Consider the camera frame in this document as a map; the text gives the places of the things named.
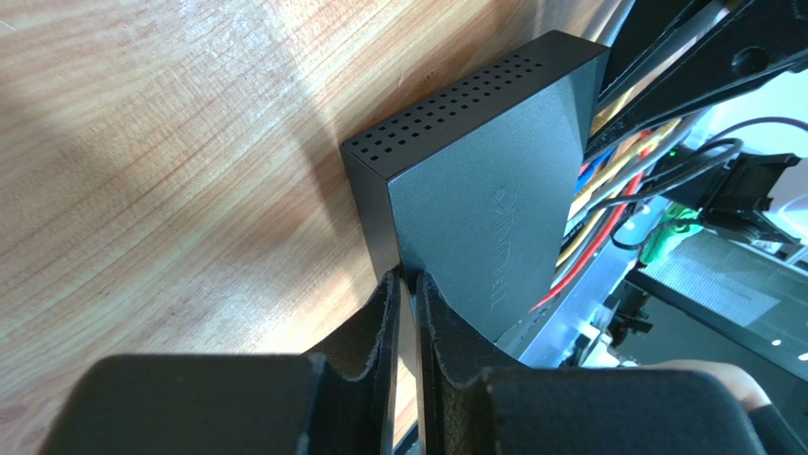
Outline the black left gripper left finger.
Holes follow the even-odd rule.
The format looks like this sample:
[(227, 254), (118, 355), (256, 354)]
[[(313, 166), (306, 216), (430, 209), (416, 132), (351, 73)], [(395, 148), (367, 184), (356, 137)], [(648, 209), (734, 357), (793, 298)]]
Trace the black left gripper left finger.
[(45, 454), (388, 454), (400, 279), (298, 355), (114, 355), (78, 381)]

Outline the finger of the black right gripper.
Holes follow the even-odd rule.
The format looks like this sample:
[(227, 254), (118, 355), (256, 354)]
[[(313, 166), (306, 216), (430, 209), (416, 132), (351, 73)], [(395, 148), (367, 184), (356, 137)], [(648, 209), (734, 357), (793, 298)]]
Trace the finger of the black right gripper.
[(611, 46), (597, 102), (617, 100), (713, 21), (709, 0), (635, 1)]
[(807, 67), (804, 1), (712, 1), (711, 27), (588, 140), (592, 161), (626, 137), (757, 90)]

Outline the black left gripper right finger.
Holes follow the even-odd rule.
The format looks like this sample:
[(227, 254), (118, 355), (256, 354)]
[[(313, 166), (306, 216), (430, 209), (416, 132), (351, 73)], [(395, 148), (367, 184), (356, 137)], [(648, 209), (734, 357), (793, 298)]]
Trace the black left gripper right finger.
[(460, 317), (432, 276), (415, 287), (425, 454), (767, 454), (708, 374), (532, 369)]

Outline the black network switch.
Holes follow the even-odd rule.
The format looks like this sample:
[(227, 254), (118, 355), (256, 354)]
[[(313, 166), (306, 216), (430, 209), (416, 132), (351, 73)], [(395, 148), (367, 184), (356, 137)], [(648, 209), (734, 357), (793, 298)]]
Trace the black network switch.
[(346, 139), (375, 272), (431, 274), (490, 340), (547, 293), (609, 57), (553, 30)]

